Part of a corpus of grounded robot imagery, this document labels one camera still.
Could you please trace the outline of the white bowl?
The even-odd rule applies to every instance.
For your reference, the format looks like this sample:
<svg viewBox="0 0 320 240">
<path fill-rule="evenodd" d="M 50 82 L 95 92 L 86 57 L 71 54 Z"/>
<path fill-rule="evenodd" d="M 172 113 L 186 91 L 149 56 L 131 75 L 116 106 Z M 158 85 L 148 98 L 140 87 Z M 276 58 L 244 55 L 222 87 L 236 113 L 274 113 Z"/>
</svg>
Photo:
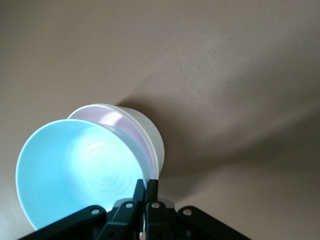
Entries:
<svg viewBox="0 0 320 240">
<path fill-rule="evenodd" d="M 155 124 L 135 109 L 113 105 L 110 108 L 120 115 L 114 126 L 128 133 L 144 151 L 148 161 L 148 178 L 159 179 L 164 165 L 165 147 Z"/>
</svg>

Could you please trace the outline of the pink bowl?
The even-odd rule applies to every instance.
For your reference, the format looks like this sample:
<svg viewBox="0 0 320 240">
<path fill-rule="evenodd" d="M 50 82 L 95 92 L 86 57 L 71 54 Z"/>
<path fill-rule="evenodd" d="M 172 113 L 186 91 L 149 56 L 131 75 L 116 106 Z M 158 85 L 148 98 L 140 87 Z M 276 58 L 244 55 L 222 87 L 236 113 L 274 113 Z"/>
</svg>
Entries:
<svg viewBox="0 0 320 240">
<path fill-rule="evenodd" d="M 68 118 L 90 121 L 94 123 L 109 125 L 115 127 L 114 124 L 121 118 L 118 113 L 110 108 L 109 104 L 90 104 L 82 106 L 73 111 Z M 145 163 L 141 163 L 146 179 L 149 180 L 148 159 Z"/>
</svg>

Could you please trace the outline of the light blue bowl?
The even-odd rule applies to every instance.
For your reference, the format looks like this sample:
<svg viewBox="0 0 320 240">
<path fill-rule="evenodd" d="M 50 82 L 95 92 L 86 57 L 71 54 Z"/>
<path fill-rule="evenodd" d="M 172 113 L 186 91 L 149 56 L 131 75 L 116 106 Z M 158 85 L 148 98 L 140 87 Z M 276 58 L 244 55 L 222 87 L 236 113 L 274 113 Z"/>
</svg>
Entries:
<svg viewBox="0 0 320 240">
<path fill-rule="evenodd" d="M 16 166 L 16 190 L 35 230 L 86 207 L 111 211 L 131 198 L 144 179 L 146 155 L 127 133 L 80 119 L 50 122 L 23 145 Z"/>
</svg>

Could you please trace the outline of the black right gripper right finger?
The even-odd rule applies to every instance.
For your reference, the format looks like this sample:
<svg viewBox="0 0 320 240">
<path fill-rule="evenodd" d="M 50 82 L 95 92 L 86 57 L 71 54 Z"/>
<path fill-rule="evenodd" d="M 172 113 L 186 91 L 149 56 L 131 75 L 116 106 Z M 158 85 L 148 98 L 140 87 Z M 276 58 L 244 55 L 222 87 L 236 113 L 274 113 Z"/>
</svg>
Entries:
<svg viewBox="0 0 320 240">
<path fill-rule="evenodd" d="M 195 206 L 175 210 L 158 198 L 158 180 L 150 179 L 145 196 L 146 240 L 247 240 L 247 237 Z"/>
</svg>

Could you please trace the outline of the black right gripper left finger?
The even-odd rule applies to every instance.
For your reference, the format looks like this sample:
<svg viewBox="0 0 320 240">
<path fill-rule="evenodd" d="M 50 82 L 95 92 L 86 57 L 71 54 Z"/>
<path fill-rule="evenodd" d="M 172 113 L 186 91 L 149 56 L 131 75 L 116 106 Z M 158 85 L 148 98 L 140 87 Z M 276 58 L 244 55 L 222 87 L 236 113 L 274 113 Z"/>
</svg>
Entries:
<svg viewBox="0 0 320 240">
<path fill-rule="evenodd" d="M 91 205 L 26 235 L 24 240 L 138 240 L 144 199 L 145 186 L 139 179 L 133 197 L 116 201 L 111 211 Z"/>
</svg>

